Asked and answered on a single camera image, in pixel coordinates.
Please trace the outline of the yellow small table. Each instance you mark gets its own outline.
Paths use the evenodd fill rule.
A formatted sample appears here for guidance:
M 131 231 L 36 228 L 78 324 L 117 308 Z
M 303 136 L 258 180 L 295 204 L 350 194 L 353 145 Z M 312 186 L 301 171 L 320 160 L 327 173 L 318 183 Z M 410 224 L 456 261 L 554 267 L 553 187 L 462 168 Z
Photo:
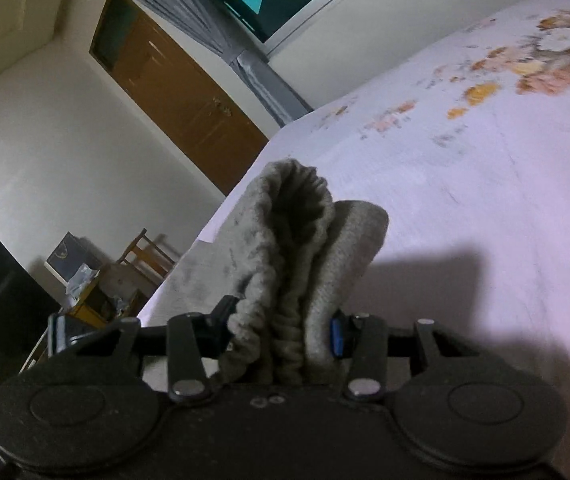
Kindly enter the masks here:
M 130 297 L 123 299 L 119 296 L 108 296 L 99 283 L 99 276 L 96 276 L 84 287 L 69 312 L 72 318 L 93 328 L 104 328 L 119 318 L 137 315 L 140 311 L 140 300 L 144 298 L 138 289 L 135 289 Z

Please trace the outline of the white box with picture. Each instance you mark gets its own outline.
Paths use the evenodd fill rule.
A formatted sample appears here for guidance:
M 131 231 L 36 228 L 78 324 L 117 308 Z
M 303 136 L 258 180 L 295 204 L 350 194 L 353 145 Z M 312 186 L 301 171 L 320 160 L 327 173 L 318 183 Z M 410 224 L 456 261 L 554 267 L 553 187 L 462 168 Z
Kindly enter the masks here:
M 62 284 L 66 285 L 81 266 L 99 270 L 102 261 L 88 248 L 81 238 L 68 232 L 53 252 L 45 259 L 44 266 Z

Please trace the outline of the grey pants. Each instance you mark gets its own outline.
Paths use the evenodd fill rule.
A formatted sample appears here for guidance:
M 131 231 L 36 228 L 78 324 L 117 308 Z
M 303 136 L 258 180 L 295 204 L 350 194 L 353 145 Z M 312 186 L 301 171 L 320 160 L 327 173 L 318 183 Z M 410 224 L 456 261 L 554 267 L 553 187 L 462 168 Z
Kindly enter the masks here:
M 384 244 L 387 212 L 333 200 L 324 178 L 294 159 L 270 162 L 249 182 L 210 242 L 197 240 L 142 312 L 147 326 L 209 313 L 237 298 L 232 345 L 219 359 L 231 382 L 330 384 L 339 374 L 331 319 Z

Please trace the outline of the wooden chair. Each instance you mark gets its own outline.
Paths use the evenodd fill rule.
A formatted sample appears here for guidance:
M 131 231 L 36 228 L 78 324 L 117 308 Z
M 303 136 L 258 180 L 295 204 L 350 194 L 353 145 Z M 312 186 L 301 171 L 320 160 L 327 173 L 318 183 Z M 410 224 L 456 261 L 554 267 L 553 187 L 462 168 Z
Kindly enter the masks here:
M 136 316 L 163 284 L 177 259 L 152 240 L 143 229 L 121 256 L 106 264 L 98 276 L 99 289 L 119 316 Z

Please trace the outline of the pink floral bed sheet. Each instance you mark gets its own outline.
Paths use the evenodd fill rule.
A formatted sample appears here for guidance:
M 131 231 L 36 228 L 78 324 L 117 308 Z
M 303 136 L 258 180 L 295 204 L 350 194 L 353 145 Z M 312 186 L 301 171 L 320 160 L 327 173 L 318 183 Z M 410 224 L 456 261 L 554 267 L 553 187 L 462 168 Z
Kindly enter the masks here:
M 437 318 L 570 409 L 570 0 L 526 0 L 287 126 L 250 167 L 314 166 L 390 223 L 347 301 Z M 570 423 L 555 465 L 570 477 Z

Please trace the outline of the grey curtain lower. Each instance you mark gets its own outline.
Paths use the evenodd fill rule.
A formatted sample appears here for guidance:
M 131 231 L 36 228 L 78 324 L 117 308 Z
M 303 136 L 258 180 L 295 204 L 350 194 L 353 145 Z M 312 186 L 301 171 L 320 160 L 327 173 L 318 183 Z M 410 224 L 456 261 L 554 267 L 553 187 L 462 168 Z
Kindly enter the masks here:
M 231 14 L 215 0 L 140 0 L 151 11 L 219 56 L 280 125 L 311 107 L 281 78 Z

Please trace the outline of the brown wooden door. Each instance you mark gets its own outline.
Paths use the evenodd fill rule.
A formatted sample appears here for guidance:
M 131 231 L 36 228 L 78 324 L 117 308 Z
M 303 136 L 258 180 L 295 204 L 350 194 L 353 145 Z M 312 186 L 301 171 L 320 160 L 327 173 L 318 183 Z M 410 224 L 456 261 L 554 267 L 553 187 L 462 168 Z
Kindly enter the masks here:
M 149 119 L 223 194 L 267 137 L 133 0 L 106 0 L 90 53 Z

